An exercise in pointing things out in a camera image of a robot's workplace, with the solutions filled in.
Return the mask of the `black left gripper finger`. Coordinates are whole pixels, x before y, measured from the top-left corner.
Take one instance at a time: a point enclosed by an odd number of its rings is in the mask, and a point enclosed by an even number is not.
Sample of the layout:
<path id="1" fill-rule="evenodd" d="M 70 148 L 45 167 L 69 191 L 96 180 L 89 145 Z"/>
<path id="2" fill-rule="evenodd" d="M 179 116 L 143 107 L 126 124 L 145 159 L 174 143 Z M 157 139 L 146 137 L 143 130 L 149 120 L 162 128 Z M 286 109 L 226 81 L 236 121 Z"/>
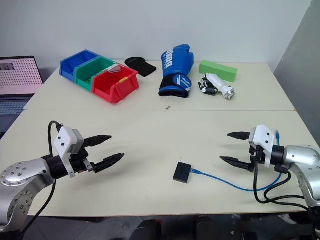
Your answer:
<path id="1" fill-rule="evenodd" d="M 104 171 L 104 170 L 112 167 L 113 165 L 118 163 L 124 156 L 125 156 L 124 153 L 117 153 L 117 154 L 114 154 L 112 156 L 105 158 L 103 161 L 101 161 L 99 163 L 93 164 L 94 173 L 97 174 L 101 171 Z"/>
<path id="2" fill-rule="evenodd" d="M 97 135 L 97 136 L 85 138 L 83 142 L 83 148 L 100 145 L 111 138 L 112 138 L 111 135 Z"/>

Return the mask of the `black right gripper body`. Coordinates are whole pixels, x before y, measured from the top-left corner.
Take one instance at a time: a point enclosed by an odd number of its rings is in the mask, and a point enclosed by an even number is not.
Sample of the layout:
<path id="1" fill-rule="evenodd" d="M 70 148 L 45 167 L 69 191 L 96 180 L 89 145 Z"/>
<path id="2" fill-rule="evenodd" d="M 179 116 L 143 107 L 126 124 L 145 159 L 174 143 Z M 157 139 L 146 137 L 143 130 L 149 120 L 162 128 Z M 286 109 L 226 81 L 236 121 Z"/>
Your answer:
<path id="1" fill-rule="evenodd" d="M 264 149 L 260 145 L 251 144 L 249 148 L 250 161 L 249 171 L 254 172 L 256 164 L 261 164 L 265 162 Z"/>

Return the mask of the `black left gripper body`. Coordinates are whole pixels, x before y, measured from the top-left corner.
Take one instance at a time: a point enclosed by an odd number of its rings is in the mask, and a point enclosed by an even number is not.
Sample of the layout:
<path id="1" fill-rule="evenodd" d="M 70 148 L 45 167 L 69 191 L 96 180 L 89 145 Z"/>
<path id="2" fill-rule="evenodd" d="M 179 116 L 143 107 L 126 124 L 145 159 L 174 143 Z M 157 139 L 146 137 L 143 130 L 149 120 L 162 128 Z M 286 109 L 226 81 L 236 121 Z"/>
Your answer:
<path id="1" fill-rule="evenodd" d="M 78 153 L 70 155 L 70 164 L 75 173 L 82 173 L 85 171 L 92 172 L 94 170 L 94 163 L 89 162 L 88 152 L 85 148 L 80 148 Z"/>

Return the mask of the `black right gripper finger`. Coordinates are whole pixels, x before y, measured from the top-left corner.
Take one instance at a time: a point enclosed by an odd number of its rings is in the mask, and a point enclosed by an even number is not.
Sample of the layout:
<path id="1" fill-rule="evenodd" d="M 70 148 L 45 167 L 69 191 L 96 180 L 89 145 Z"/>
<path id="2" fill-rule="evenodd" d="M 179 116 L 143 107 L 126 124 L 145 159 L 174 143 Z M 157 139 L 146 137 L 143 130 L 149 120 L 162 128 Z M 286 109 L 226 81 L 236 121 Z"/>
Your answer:
<path id="1" fill-rule="evenodd" d="M 245 132 L 245 131 L 238 131 L 238 132 L 231 132 L 228 133 L 227 136 L 237 139 L 237 140 L 248 140 L 250 138 L 250 132 Z"/>
<path id="2" fill-rule="evenodd" d="M 239 161 L 237 158 L 230 157 L 230 156 L 220 156 L 220 159 L 233 167 L 240 168 L 249 172 L 252 171 L 251 163 L 242 162 L 242 161 Z"/>

